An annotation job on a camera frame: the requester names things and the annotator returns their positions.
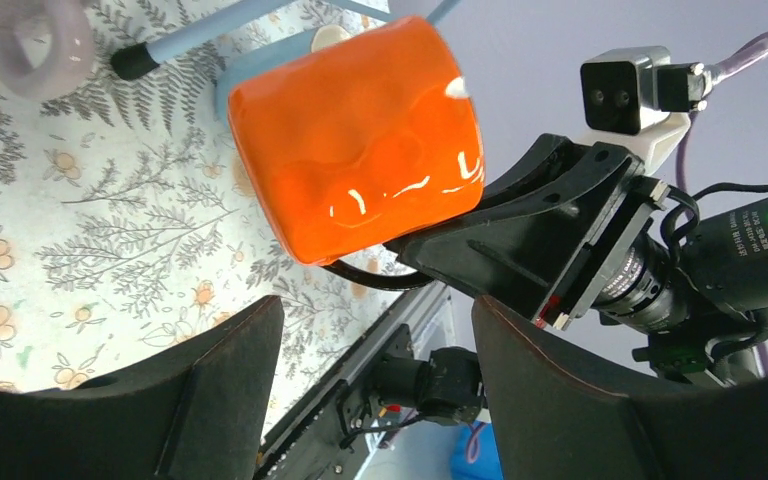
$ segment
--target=mug handle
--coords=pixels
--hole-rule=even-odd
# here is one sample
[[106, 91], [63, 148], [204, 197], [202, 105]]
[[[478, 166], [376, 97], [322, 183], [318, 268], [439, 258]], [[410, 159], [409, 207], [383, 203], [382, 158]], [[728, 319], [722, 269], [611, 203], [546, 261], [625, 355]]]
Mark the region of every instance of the mug handle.
[[44, 0], [51, 46], [34, 68], [15, 31], [0, 30], [0, 80], [16, 95], [45, 101], [78, 88], [92, 72], [95, 43], [80, 0]]

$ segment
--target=wall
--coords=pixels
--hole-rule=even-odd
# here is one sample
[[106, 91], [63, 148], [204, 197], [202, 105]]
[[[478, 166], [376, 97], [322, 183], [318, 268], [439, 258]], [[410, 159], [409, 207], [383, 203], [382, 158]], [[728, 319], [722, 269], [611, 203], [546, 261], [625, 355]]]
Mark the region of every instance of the wall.
[[[425, 14], [438, 0], [391, 0], [399, 14]], [[482, 127], [490, 179], [541, 133], [584, 131], [580, 64], [604, 51], [664, 45], [677, 62], [715, 62], [768, 30], [768, 1], [534, 2], [462, 0], [439, 25], [467, 78]], [[719, 181], [768, 183], [768, 59], [722, 84], [700, 115], [689, 150], [692, 191]], [[674, 182], [674, 164], [659, 176]], [[702, 203], [711, 215], [751, 196], [721, 194]], [[471, 301], [456, 298], [462, 343], [469, 345]], [[595, 317], [564, 334], [611, 360], [643, 368], [629, 350], [645, 339]]]

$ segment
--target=orange mug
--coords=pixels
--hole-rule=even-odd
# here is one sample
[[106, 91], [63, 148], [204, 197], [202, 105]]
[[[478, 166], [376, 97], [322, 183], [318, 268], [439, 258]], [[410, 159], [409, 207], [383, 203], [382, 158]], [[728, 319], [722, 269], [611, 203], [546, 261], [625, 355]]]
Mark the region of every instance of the orange mug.
[[276, 237], [304, 265], [465, 213], [484, 190], [463, 77], [421, 17], [237, 85], [228, 121]]

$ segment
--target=pink mug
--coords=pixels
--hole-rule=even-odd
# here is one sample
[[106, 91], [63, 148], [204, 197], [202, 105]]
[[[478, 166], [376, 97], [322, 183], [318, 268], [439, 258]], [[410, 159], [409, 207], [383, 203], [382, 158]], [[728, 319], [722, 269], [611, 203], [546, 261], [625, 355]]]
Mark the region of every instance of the pink mug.
[[[92, 3], [95, 0], [0, 0], [1, 83], [37, 101], [80, 86], [95, 60], [93, 31], [84, 12]], [[20, 40], [43, 33], [51, 33], [49, 51], [34, 67]]]

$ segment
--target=floral tablecloth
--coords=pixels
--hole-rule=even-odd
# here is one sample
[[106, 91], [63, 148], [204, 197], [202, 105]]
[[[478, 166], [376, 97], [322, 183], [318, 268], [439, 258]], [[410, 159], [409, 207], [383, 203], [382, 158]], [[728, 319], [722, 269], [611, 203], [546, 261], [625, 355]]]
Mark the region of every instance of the floral tablecloth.
[[[268, 430], [395, 300], [283, 253], [212, 100], [234, 57], [325, 24], [378, 22], [299, 0], [141, 81], [107, 67], [119, 47], [230, 1], [101, 0], [85, 85], [43, 104], [0, 85], [0, 389], [74, 388], [277, 293], [286, 325]], [[29, 48], [41, 55], [47, 41]], [[401, 271], [382, 249], [350, 261]]]

